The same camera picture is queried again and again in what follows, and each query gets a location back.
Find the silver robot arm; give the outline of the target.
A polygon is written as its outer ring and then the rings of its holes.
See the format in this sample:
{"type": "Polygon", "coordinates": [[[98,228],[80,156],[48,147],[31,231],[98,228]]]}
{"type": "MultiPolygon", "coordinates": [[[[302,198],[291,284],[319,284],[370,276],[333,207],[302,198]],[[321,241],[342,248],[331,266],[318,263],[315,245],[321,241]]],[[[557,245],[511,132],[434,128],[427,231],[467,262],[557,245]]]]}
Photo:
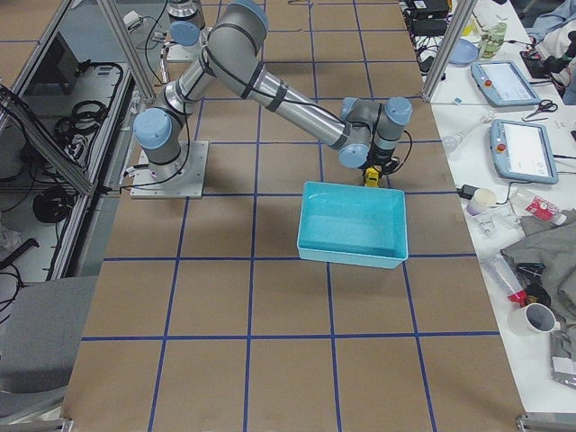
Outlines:
{"type": "Polygon", "coordinates": [[[188,50],[206,42],[208,28],[200,0],[169,0],[166,11],[170,36],[177,45],[188,50]]]}
{"type": "Polygon", "coordinates": [[[413,107],[404,97],[386,103],[347,97],[339,115],[314,103],[278,76],[259,57],[268,32],[263,9],[253,1],[232,1],[208,31],[194,62],[164,85],[156,103],[134,120],[135,137],[158,181],[180,171],[186,161],[178,136],[206,90],[222,82],[233,94],[252,100],[306,131],[338,155],[348,168],[398,171],[394,151],[413,107]]]}

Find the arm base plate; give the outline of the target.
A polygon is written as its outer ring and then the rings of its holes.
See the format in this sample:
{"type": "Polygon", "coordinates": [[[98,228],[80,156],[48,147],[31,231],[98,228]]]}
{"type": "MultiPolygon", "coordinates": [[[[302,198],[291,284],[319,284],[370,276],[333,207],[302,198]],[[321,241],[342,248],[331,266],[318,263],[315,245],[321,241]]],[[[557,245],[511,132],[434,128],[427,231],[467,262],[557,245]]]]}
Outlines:
{"type": "Polygon", "coordinates": [[[199,29],[194,24],[183,22],[182,26],[171,26],[173,44],[168,48],[166,59],[172,63],[189,63],[200,53],[207,42],[209,27],[199,29]]]}
{"type": "Polygon", "coordinates": [[[137,170],[130,189],[135,199],[201,199],[210,143],[207,140],[179,141],[179,159],[165,166],[150,164],[142,150],[139,163],[146,165],[137,170]]]}

